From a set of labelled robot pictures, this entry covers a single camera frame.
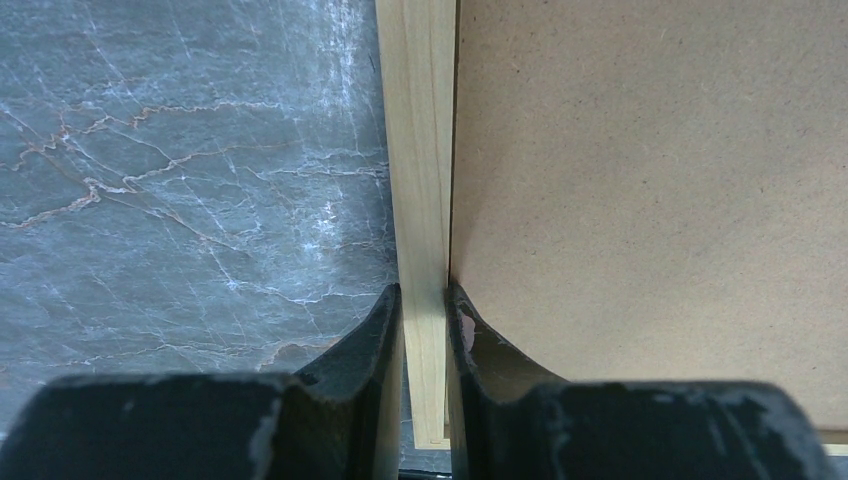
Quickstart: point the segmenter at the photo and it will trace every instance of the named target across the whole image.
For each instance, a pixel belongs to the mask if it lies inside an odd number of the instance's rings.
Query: wooden strip
[[[415,447],[444,438],[455,0],[377,0]]]
[[[848,431],[819,430],[824,450],[834,457],[848,457]]]

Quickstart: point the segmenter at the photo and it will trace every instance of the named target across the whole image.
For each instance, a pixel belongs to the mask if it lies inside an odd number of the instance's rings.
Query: wooden edge
[[[415,447],[445,439],[456,0],[377,0]]]
[[[824,450],[833,457],[848,457],[848,431],[819,430]]]

